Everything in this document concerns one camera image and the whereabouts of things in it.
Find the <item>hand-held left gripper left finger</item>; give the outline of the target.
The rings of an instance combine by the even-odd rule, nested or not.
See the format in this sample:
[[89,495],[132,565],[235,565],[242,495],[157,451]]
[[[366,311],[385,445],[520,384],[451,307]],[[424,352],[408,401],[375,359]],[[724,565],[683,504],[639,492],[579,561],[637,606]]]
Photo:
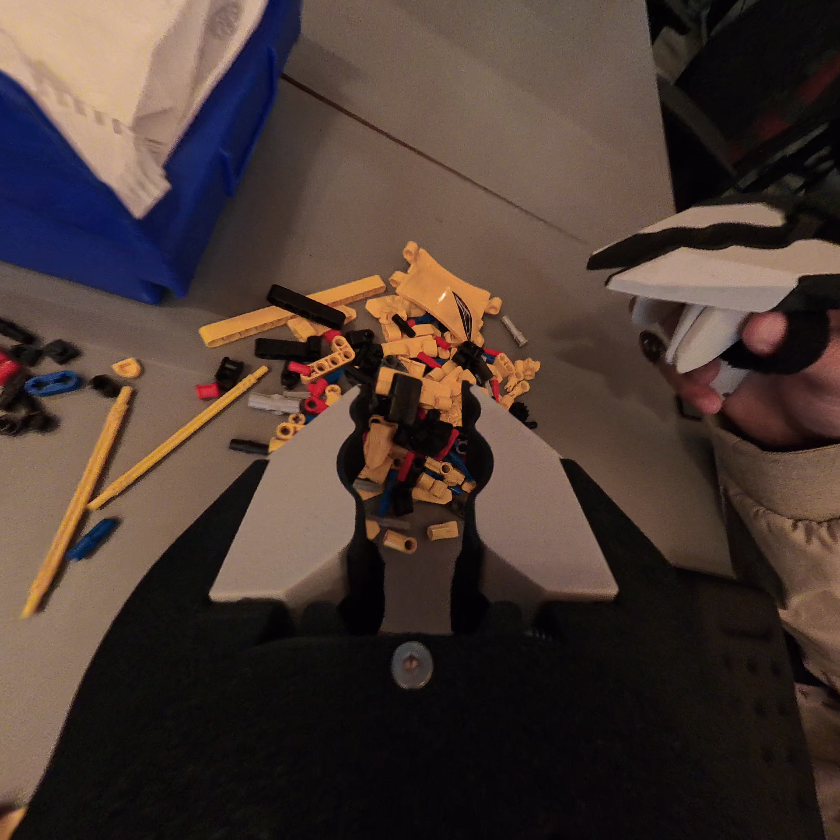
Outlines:
[[302,618],[331,604],[352,634],[377,634],[385,564],[353,488],[371,390],[355,386],[267,459],[209,597],[274,601]]

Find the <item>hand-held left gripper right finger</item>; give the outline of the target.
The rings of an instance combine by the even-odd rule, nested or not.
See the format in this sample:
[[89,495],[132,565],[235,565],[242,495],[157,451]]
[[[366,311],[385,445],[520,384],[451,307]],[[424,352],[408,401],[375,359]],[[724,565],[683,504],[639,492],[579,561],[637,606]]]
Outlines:
[[529,622],[552,602],[609,603],[618,583],[559,453],[485,390],[464,385],[464,505],[450,587],[455,634],[508,604]]

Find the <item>pile of toy bricks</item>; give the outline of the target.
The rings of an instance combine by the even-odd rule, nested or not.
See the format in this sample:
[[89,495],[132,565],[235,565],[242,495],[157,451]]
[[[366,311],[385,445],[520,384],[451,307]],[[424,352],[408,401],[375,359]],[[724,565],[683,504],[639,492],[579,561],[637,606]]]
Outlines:
[[281,422],[265,443],[273,455],[324,414],[347,384],[369,385],[370,418],[363,434],[364,465],[355,482],[364,501],[377,501],[367,521],[370,539],[412,553],[406,535],[416,502],[457,511],[475,484],[466,474],[463,385],[480,385],[528,429],[538,427],[521,395],[541,363],[512,360],[500,351],[457,343],[443,324],[399,296],[368,298],[383,341],[370,329],[328,329],[296,316],[294,340],[258,338],[255,357],[283,362],[284,396],[302,396],[299,413]]

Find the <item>blue link brick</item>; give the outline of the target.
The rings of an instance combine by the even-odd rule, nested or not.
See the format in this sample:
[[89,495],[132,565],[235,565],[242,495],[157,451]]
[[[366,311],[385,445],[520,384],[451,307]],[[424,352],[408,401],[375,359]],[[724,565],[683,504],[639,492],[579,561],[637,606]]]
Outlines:
[[24,391],[33,397],[46,398],[80,390],[82,378],[74,371],[54,371],[27,379]]

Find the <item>person's right forearm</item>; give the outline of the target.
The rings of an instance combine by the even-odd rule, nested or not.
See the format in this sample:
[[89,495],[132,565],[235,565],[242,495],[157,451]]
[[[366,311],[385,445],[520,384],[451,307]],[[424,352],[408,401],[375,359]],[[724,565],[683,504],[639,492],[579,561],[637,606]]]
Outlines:
[[708,418],[721,493],[782,585],[807,670],[839,690],[839,445],[765,449]]

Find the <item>grey desk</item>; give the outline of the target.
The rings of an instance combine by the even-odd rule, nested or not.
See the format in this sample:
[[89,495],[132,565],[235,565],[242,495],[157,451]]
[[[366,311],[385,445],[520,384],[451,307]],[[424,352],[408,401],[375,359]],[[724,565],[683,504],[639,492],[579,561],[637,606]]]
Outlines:
[[[2,265],[2,317],[75,344],[84,376],[134,357],[132,413],[101,487],[203,408],[194,388],[252,342],[205,324],[279,283],[387,279],[413,240],[502,299],[542,363],[538,433],[578,461],[673,564],[730,574],[698,423],[638,355],[593,249],[672,211],[644,2],[305,2],[301,37],[186,298],[150,306]],[[20,613],[110,401],[48,401],[59,427],[2,437],[2,805],[31,798],[113,618],[168,546],[256,458],[277,418],[239,400],[91,523],[109,541]]]

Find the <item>dark chair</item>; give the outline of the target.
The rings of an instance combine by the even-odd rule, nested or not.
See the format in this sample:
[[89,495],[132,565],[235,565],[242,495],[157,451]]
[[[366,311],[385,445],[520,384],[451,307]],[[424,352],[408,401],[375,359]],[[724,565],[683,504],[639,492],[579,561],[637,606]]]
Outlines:
[[772,194],[838,221],[839,2],[647,2],[675,208]]

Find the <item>yellow toy axle rod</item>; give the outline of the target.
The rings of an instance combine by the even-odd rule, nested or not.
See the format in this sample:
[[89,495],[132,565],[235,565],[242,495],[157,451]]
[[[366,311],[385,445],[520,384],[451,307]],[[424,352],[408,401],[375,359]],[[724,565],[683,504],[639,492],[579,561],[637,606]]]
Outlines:
[[37,613],[42,601],[44,601],[54,583],[62,561],[69,549],[70,542],[78,530],[82,514],[92,499],[92,493],[108,463],[123,420],[129,410],[132,396],[133,388],[129,385],[119,390],[119,394],[101,429],[79,484],[73,493],[70,504],[50,544],[49,551],[38,570],[38,574],[29,587],[26,603],[20,613],[21,618],[29,618]]
[[124,491],[144,477],[152,470],[152,468],[156,467],[160,462],[162,462],[162,460],[181,447],[200,429],[213,421],[216,416],[234,404],[241,396],[246,394],[263,377],[265,377],[269,371],[270,368],[268,366],[262,365],[254,373],[247,375],[229,392],[216,399],[216,401],[209,407],[202,410],[188,423],[169,436],[163,443],[154,448],[147,456],[143,457],[137,464],[128,469],[119,478],[115,479],[101,493],[92,498],[87,504],[86,510],[98,511],[108,505],[113,499],[122,495]]

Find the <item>long yellow toy beam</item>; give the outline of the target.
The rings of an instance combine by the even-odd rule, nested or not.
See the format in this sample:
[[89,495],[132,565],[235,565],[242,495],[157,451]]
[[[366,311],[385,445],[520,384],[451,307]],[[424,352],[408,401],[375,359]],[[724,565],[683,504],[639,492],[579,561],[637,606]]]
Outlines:
[[[356,320],[356,310],[351,303],[373,298],[385,292],[385,283],[380,276],[369,276],[327,290],[308,295],[312,300],[340,310],[344,314],[343,325]],[[233,318],[213,322],[201,327],[198,333],[207,348],[213,349],[227,343],[248,338],[270,329],[282,327],[297,315],[275,306],[251,311]]]

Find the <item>black toy beam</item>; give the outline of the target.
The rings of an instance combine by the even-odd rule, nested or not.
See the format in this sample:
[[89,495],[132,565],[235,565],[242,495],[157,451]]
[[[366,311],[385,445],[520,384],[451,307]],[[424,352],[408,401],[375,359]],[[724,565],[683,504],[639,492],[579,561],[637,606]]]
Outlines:
[[341,330],[345,323],[345,314],[342,310],[316,301],[287,287],[271,286],[266,299],[274,307],[287,310],[295,316],[315,322],[328,329]]

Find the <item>black perforated panel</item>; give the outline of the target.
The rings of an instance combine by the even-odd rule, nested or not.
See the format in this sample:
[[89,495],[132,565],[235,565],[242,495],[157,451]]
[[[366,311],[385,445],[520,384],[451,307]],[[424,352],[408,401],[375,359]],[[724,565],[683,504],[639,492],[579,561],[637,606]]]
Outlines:
[[755,725],[797,719],[794,682],[775,605],[731,579],[676,569],[688,602],[689,636],[717,704]]

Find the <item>yellow curved toy panel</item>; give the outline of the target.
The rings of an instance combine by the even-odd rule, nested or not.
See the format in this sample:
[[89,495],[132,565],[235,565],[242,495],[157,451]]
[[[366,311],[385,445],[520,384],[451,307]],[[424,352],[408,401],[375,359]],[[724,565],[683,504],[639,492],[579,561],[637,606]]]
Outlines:
[[498,312],[501,300],[458,278],[416,242],[406,244],[403,257],[407,269],[396,271],[389,279],[396,294],[443,324],[457,343],[470,341],[481,346],[484,316],[491,314],[491,303],[498,304]]

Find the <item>blue plastic bin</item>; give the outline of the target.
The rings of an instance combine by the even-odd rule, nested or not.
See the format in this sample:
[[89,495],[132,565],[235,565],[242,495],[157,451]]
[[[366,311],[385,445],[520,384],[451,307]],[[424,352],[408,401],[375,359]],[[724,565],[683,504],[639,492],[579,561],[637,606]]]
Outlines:
[[24,89],[2,76],[2,261],[150,304],[183,298],[277,97],[301,2],[271,1],[165,166],[170,191],[133,218]]

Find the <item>person's beige jacket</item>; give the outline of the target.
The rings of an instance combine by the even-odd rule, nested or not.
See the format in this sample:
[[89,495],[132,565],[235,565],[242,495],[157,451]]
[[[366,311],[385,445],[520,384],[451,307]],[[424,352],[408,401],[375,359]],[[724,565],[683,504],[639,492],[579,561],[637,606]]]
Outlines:
[[827,839],[839,838],[839,704],[823,686],[796,684],[796,703],[815,780]]

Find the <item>white paper bag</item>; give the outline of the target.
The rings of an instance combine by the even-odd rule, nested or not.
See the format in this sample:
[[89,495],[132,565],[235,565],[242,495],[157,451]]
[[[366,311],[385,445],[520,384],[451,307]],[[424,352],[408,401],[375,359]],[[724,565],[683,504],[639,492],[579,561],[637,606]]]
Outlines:
[[2,72],[135,218],[267,1],[2,1]]

